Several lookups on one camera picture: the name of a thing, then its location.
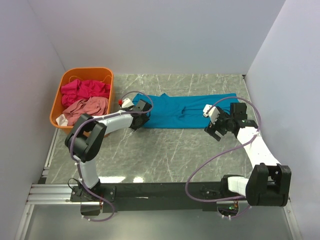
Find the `blue t shirt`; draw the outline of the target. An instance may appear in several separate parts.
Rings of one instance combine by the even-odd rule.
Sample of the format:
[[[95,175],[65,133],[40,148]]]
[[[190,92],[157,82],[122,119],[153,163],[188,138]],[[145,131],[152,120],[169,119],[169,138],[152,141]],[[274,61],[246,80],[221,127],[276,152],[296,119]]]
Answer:
[[[139,100],[153,101],[153,109],[150,112],[149,121],[144,124],[149,129],[203,129],[210,120],[203,116],[206,105],[212,105],[222,98],[228,98],[217,104],[227,113],[230,112],[230,104],[237,103],[235,93],[213,94],[199,96],[160,96],[151,95],[149,98],[137,94],[132,102],[137,104]]]

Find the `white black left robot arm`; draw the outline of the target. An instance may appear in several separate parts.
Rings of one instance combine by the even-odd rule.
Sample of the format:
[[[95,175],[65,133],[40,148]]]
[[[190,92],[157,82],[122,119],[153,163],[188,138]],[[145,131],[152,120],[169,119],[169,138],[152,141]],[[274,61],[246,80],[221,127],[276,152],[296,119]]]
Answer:
[[[88,201],[96,200],[100,195],[101,181],[95,163],[104,137],[121,129],[136,131],[150,119],[152,102],[140,99],[132,103],[126,98],[121,109],[115,113],[91,116],[82,114],[65,139],[71,158],[75,161],[79,174],[82,195]]]

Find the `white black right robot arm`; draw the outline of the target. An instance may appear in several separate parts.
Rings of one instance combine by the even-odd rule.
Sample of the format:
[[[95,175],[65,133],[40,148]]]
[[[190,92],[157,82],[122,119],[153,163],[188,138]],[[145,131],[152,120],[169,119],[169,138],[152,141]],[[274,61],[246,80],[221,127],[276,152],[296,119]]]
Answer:
[[[249,178],[239,175],[224,175],[219,193],[230,200],[236,194],[244,196],[251,206],[284,207],[289,199],[292,171],[273,156],[265,144],[258,125],[248,119],[247,105],[242,102],[230,104],[226,112],[219,106],[207,104],[203,115],[210,119],[204,129],[217,141],[226,133],[232,133],[244,146],[252,165]]]

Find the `dusty pink t shirt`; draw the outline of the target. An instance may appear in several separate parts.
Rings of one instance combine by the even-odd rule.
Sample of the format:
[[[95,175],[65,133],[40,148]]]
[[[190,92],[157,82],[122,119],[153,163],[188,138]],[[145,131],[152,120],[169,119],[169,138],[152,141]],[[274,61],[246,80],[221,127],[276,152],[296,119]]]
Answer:
[[[73,126],[82,114],[102,116],[108,112],[109,100],[106,97],[93,96],[88,100],[80,99],[63,111],[67,126]]]

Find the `orange plastic laundry basket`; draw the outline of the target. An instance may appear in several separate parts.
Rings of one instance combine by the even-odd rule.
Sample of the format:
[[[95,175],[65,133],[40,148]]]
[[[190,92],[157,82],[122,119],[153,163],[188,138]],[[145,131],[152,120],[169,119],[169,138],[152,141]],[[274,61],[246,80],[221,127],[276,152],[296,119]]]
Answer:
[[[113,107],[115,102],[115,87],[114,87],[114,74],[106,67],[78,67],[71,68],[64,73],[61,77],[58,89],[56,91],[55,99],[52,104],[49,120],[51,124],[64,131],[67,135],[72,130],[72,126],[59,126],[56,122],[56,118],[59,117],[65,109],[62,105],[62,93],[61,87],[68,84],[69,82],[79,79],[84,80],[96,80],[105,84],[110,84],[110,94],[108,99],[107,114],[113,113]]]

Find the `magenta t shirt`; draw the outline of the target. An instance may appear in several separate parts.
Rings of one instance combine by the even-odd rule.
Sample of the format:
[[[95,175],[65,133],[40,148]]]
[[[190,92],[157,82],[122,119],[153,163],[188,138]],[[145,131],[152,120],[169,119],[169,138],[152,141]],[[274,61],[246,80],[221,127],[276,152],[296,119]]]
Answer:
[[[91,97],[109,98],[111,85],[97,80],[75,79],[61,87],[61,103],[67,108],[79,100],[88,100]]]

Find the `white cloth in basket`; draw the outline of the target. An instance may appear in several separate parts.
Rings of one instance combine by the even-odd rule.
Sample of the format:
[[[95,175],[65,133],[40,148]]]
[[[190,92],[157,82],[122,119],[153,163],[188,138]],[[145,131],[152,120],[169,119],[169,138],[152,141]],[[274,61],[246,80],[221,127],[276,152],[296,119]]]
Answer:
[[[58,126],[66,127],[68,125],[68,120],[63,113],[58,116],[55,121]]]

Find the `black base crossbeam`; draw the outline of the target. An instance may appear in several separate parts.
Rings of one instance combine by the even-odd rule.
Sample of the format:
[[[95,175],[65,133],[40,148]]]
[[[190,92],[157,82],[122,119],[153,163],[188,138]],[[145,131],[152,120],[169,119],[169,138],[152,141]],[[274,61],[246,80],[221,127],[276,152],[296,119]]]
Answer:
[[[168,183],[102,183],[93,192],[111,202],[118,211],[202,210],[216,212],[215,202],[192,200],[185,192],[184,182]],[[239,195],[224,190],[221,182],[191,182],[188,192],[201,200],[228,201]],[[70,201],[81,204],[86,216],[97,216],[98,209],[111,213],[112,207],[89,195],[80,184],[72,187]]]

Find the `aluminium frame rail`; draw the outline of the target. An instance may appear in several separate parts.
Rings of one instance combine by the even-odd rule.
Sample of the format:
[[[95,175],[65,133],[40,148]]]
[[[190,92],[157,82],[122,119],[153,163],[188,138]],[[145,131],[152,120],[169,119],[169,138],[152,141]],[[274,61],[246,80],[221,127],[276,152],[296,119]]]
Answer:
[[[262,209],[241,203],[235,218],[200,210],[126,211],[111,222],[80,216],[65,184],[34,184],[17,240],[300,240],[292,205]]]

